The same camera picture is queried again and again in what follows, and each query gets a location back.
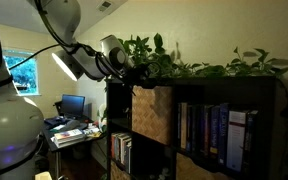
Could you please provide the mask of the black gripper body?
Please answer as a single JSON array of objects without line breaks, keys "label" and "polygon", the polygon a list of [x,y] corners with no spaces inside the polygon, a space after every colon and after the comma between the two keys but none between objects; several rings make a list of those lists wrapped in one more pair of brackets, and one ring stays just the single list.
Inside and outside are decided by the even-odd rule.
[{"label": "black gripper body", "polygon": [[123,84],[130,90],[133,90],[135,86],[140,86],[144,89],[153,89],[157,86],[158,80],[152,77],[152,74],[150,63],[129,67],[123,75]]}]

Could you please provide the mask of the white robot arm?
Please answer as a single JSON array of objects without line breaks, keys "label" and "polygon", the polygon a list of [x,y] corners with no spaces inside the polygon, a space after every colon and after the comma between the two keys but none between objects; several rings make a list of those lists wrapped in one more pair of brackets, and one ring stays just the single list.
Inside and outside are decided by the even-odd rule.
[{"label": "white robot arm", "polygon": [[[146,64],[137,65],[115,36],[100,40],[99,51],[78,42],[74,33],[81,19],[77,0],[27,0],[61,50],[53,55],[74,78],[86,75],[100,81],[113,76],[132,87],[149,77]],[[31,160],[42,140],[43,114],[29,98],[19,94],[0,42],[0,177]]]}]

